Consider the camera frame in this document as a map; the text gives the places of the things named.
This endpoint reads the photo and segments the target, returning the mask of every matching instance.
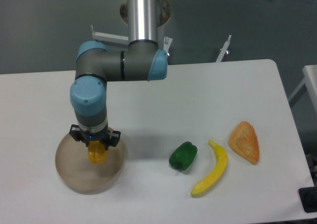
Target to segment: yellow object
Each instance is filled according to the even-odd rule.
[[[108,155],[105,146],[99,141],[90,141],[88,146],[88,158],[92,164],[102,165]]]
[[[227,166],[228,157],[226,150],[222,146],[213,142],[212,140],[210,140],[208,143],[212,146],[214,150],[217,163],[214,169],[210,172],[210,174],[208,174],[204,179],[199,181],[192,189],[191,194],[193,197],[200,196],[204,194],[209,188],[211,188],[211,186],[214,183],[216,183],[216,181],[221,177]]]

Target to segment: metal bracket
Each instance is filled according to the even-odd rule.
[[[306,87],[305,78],[304,78],[299,83],[299,85],[297,85],[297,87],[291,93],[291,95],[287,98],[288,103],[289,103],[289,107],[292,108],[306,91],[307,91],[307,87]]]
[[[125,36],[119,36],[119,35],[114,35],[114,34],[108,34],[108,33],[102,33],[102,32],[95,32],[94,31],[94,27],[92,25],[90,25],[91,27],[91,32],[92,32],[92,36],[93,39],[98,41],[98,42],[103,42],[103,43],[114,43],[114,44],[121,44],[121,45],[129,45],[129,38],[125,37]],[[168,54],[168,50],[170,45],[172,44],[173,39],[170,37],[164,37],[164,46],[163,46],[163,50],[165,50],[167,52],[167,56]]]
[[[224,55],[230,53],[230,51],[228,50],[228,47],[230,45],[230,39],[231,39],[231,35],[229,35],[228,40],[225,41],[222,49],[220,49],[220,54],[218,55],[216,62],[222,62]]]

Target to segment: plastic toy food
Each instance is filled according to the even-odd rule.
[[[214,169],[204,179],[199,181],[192,189],[191,195],[193,197],[201,196],[208,189],[210,189],[212,185],[216,183],[217,180],[221,177],[227,166],[228,158],[226,150],[212,140],[210,140],[208,143],[210,146],[212,146],[214,150],[217,163]]]
[[[186,141],[181,144],[169,157],[170,165],[178,170],[186,170],[197,154],[197,147]]]
[[[88,146],[88,158],[92,164],[102,165],[108,155],[105,146],[99,141],[90,141]]]
[[[228,144],[238,155],[252,164],[260,159],[259,144],[254,128],[247,122],[242,121],[231,133]]]

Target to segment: toy banana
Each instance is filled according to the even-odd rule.
[[[210,146],[212,146],[214,150],[217,163],[214,169],[210,172],[210,174],[208,174],[204,179],[199,181],[192,189],[191,195],[193,197],[200,196],[204,194],[208,189],[210,189],[212,185],[216,183],[216,181],[221,177],[227,166],[228,157],[226,150],[222,146],[213,142],[212,140],[210,140],[208,143]]]

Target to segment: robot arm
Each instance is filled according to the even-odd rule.
[[[100,42],[81,45],[77,57],[75,81],[70,100],[78,125],[69,134],[89,145],[91,140],[116,146],[119,131],[109,131],[106,110],[106,86],[110,81],[165,79],[167,54],[158,49],[157,0],[128,0],[128,51],[107,52]]]

